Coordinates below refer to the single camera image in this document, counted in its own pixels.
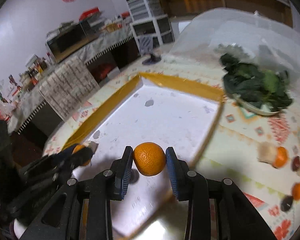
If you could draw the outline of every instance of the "white plastic drawer unit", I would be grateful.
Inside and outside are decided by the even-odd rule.
[[[133,21],[163,14],[159,0],[129,0],[127,5]]]
[[[141,35],[151,35],[154,48],[174,41],[167,14],[134,21],[130,26],[138,48]]]

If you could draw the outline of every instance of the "microwave oven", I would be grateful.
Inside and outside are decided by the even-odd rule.
[[[57,29],[54,33],[57,35],[54,34],[53,38],[47,38],[46,47],[55,62],[60,63],[78,49],[98,38],[101,32],[84,20],[74,25],[68,25],[62,30]]]

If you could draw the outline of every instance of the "orange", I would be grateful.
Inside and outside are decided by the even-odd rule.
[[[133,160],[138,171],[144,176],[157,175],[166,165],[164,151],[152,142],[139,144],[133,151]]]
[[[300,183],[293,185],[292,196],[294,200],[300,200]]]
[[[272,164],[272,166],[274,166],[275,168],[281,168],[282,166],[284,166],[288,161],[288,153],[287,150],[280,146],[277,148],[277,156],[274,160],[274,163]]]
[[[84,145],[78,144],[78,145],[74,148],[72,154],[76,153],[77,151],[81,150],[81,149],[84,148],[84,147],[85,147]],[[87,166],[87,165],[90,163],[90,161],[91,161],[91,159],[90,159],[90,160],[87,160],[87,161],[86,161],[84,164],[82,164],[81,166]]]

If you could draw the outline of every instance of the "patterned tablecloth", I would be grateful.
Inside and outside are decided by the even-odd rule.
[[[218,64],[211,68],[161,61],[153,66],[143,66],[142,60],[131,64],[120,76],[85,102],[47,142],[44,154],[59,152],[87,117],[138,72],[175,75],[222,88],[223,72]],[[257,146],[265,141],[285,147],[290,158],[300,155],[300,105],[293,103],[279,116],[261,117],[227,98],[219,124],[196,165],[196,170],[208,179],[231,178],[260,212],[277,239],[286,240],[290,239],[300,225],[300,201],[294,202],[293,208],[287,213],[280,210],[280,203],[285,195],[290,194],[293,183],[300,182],[300,177],[291,170],[290,162],[277,170],[257,161]],[[150,225],[134,239],[149,239],[149,236],[157,240],[183,239],[186,205],[187,203],[167,203]],[[213,211],[211,220],[215,221]],[[215,239],[216,233],[216,226],[212,223],[212,239]]]

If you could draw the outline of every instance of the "tablecloth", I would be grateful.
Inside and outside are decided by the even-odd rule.
[[[67,60],[39,87],[41,95],[62,120],[99,89],[96,80],[77,57]]]
[[[174,75],[220,89],[223,87],[221,65],[178,65],[162,60],[156,65],[143,66],[142,60],[144,58],[131,64],[88,99],[47,141],[44,155],[59,152],[68,137],[87,117],[138,72]],[[280,203],[285,195],[290,195],[293,182],[300,182],[300,177],[291,170],[290,162],[278,170],[258,162],[257,146],[267,141],[285,147],[291,159],[300,155],[300,105],[293,103],[279,116],[261,117],[238,106],[233,99],[225,99],[219,124],[195,170],[208,179],[231,178],[259,211],[277,239],[290,239],[300,225],[300,201],[294,202],[291,210],[286,213],[280,210]],[[240,156],[245,160],[248,156],[251,161],[243,163]],[[134,239],[145,240],[150,236],[158,240],[183,239],[187,214],[185,205],[167,203],[150,225]],[[217,229],[213,211],[211,221],[211,238],[215,239]]]
[[[56,68],[62,66],[66,61],[74,60],[77,57],[86,65],[89,65],[95,61],[96,58],[107,53],[108,51],[111,51],[117,46],[124,44],[132,38],[132,30],[130,26],[125,26],[88,43],[60,62]],[[44,72],[44,76],[48,76],[52,71],[54,71],[54,69],[55,68],[46,70]],[[42,106],[46,104],[46,101],[39,92],[39,86],[45,80],[46,78],[41,80],[39,84],[36,85],[30,92],[27,92],[23,95],[18,108],[13,112],[8,123],[9,133],[17,131],[18,129],[22,130],[31,121],[32,117],[42,108]]]

